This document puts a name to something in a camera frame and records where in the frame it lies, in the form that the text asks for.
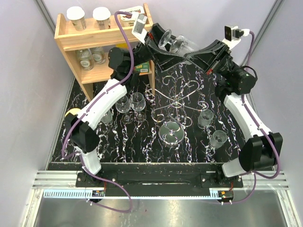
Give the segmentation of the chrome wine glass rack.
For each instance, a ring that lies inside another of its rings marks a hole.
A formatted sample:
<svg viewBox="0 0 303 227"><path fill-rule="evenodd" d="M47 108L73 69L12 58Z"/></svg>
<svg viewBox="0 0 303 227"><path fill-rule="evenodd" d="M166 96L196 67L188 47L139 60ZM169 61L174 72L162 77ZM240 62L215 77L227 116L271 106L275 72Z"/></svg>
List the chrome wine glass rack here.
<svg viewBox="0 0 303 227"><path fill-rule="evenodd" d="M162 124L158 130L159 139L163 145L168 147L179 145L185 138L185 129L193 124L193 120L186 114L186 108L198 112L205 111L209 108L209 104L206 101L199 101L198 108L187 106L185 99L194 94L200 88L200 85L195 80L187 81L184 88L189 89L193 87L194 90L184 96L181 92L177 92L177 84L180 79L182 79L182 77L175 78L170 75L162 79L163 84L166 86L169 85L170 82L173 82L174 95L167 96L156 89L155 91L157 93L167 99L167 104L151 111L151 117L154 122Z"/></svg>

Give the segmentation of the round yellow wooden coaster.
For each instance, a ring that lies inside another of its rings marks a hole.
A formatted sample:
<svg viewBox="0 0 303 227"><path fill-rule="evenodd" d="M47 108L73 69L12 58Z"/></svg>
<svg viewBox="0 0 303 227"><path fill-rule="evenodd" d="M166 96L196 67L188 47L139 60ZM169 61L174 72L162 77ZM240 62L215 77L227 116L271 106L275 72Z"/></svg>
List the round yellow wooden coaster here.
<svg viewBox="0 0 303 227"><path fill-rule="evenodd" d="M66 112L64 117L66 117L68 114L77 115L79 111L80 111L79 108L72 108Z"/></svg>

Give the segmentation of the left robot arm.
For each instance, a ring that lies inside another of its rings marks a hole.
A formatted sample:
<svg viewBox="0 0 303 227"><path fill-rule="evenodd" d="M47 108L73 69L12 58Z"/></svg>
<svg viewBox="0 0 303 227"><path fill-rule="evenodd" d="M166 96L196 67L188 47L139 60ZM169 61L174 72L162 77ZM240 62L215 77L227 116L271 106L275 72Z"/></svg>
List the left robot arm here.
<svg viewBox="0 0 303 227"><path fill-rule="evenodd" d="M166 71L185 60L180 54L170 53L167 46L160 43L165 30L159 23L153 24L150 31L142 30L139 33L134 27L132 33L140 40L134 48L113 47L108 52L108 66L113 73L103 89L84 108L77 113L67 113L65 117L68 131L65 140L76 148L82 168L88 173L86 181L92 187L101 185L103 181L97 155L100 139L95 129L101 118L134 86L139 76L135 66L153 61L162 71Z"/></svg>

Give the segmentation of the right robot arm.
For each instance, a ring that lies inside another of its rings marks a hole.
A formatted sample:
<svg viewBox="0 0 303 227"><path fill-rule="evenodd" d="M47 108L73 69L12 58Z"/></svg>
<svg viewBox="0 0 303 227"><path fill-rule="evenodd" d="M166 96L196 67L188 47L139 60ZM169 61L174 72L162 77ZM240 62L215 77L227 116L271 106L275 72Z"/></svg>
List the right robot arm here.
<svg viewBox="0 0 303 227"><path fill-rule="evenodd" d="M223 171L216 174L216 183L226 187L234 176L249 172L257 174L258 170L272 166L276 166L276 173L265 178L276 178L281 167L279 155L283 137L279 132L273 133L261 121L246 98L258 80L257 73L249 73L247 66L237 65L229 46L219 40L206 48L187 53L185 58L205 74L215 73L223 77L217 82L215 95L231 112L245 138L238 157L223 164Z"/></svg>

